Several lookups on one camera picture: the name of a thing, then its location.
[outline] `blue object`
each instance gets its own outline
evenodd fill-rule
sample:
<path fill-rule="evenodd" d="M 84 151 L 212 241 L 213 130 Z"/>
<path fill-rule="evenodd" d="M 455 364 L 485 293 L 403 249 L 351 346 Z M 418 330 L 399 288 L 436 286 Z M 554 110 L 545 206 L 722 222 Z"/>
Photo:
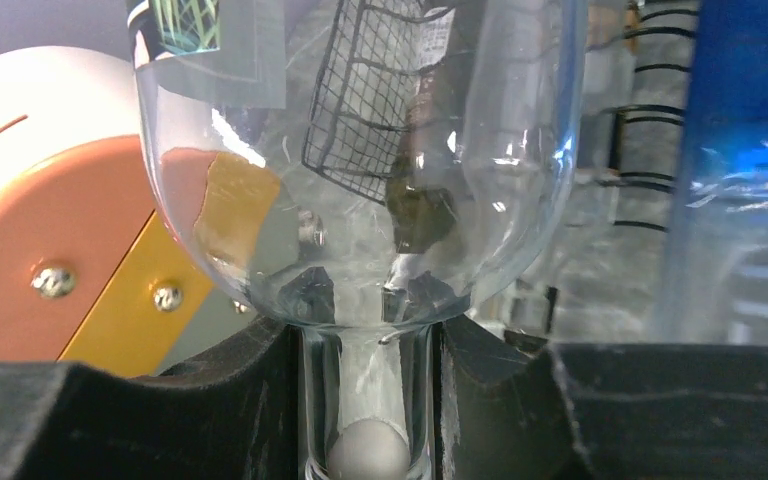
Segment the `blue object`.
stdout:
<path fill-rule="evenodd" d="M 692 72 L 654 341 L 715 331 L 718 259 L 768 235 L 768 1 L 702 1 Z"/>

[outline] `glass stem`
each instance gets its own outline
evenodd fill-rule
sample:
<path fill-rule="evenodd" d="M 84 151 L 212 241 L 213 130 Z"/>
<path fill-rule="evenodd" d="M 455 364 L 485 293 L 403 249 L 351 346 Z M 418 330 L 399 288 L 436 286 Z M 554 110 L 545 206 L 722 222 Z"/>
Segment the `glass stem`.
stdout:
<path fill-rule="evenodd" d="M 303 331 L 306 478 L 431 478 L 431 328 Z"/>

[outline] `orange panel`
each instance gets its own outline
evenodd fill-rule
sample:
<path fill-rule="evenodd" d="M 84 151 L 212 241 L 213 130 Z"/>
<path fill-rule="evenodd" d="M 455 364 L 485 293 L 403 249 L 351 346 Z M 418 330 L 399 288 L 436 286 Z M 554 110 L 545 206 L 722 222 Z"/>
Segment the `orange panel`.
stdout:
<path fill-rule="evenodd" d="M 70 149 L 1 192 L 0 361 L 57 359 L 153 208 L 137 136 Z M 30 286 L 51 263 L 77 277 L 54 300 Z"/>

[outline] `barcode label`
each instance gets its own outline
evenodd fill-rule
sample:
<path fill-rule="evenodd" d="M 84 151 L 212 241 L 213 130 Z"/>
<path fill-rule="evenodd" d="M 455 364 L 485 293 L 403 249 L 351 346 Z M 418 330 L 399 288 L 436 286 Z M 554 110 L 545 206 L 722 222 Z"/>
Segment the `barcode label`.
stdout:
<path fill-rule="evenodd" d="M 425 17 L 438 15 L 448 9 L 448 7 L 432 8 Z M 454 20 L 455 9 L 452 8 L 442 17 L 422 24 L 419 31 L 419 68 L 434 65 L 446 56 Z"/>

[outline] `green plant picture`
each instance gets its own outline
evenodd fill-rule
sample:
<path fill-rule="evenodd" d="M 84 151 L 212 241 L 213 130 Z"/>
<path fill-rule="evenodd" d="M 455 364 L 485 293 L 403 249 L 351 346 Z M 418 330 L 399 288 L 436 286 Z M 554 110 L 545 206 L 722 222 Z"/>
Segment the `green plant picture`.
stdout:
<path fill-rule="evenodd" d="M 218 50 L 219 0 L 149 0 L 163 47 L 172 55 Z"/>

